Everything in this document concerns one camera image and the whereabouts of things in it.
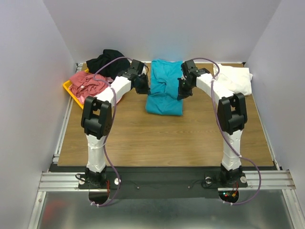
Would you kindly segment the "teal t-shirt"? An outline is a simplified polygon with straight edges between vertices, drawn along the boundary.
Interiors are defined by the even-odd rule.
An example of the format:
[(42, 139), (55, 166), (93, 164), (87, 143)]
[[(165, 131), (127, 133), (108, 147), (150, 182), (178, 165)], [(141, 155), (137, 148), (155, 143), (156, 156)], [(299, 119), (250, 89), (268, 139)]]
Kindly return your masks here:
[(151, 62), (151, 93), (147, 97), (145, 109), (157, 115), (183, 115), (183, 101), (178, 100), (178, 79), (182, 77), (182, 61)]

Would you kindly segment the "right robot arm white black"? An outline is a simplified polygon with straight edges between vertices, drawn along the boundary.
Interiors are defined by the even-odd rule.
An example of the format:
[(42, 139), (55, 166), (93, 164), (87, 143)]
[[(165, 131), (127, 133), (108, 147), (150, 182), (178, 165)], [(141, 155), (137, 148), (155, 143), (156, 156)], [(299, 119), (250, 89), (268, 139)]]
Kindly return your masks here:
[(183, 73), (178, 81), (179, 100), (193, 95), (194, 87), (201, 89), (212, 99), (216, 123), (224, 139), (219, 180), (222, 185), (230, 186), (243, 176), (240, 144), (247, 122), (245, 96), (242, 93), (233, 93), (211, 74), (199, 70)]

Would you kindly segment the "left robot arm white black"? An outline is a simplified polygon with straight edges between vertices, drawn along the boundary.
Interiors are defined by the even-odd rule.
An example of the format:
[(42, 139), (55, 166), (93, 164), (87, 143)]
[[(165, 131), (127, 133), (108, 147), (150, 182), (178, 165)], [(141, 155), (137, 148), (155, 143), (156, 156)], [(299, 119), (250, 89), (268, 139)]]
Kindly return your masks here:
[(83, 105), (81, 126), (88, 145), (88, 162), (84, 182), (101, 188), (106, 183), (105, 145), (114, 121), (117, 101), (131, 89), (139, 94), (149, 94), (148, 75), (123, 73), (97, 96), (88, 96)]

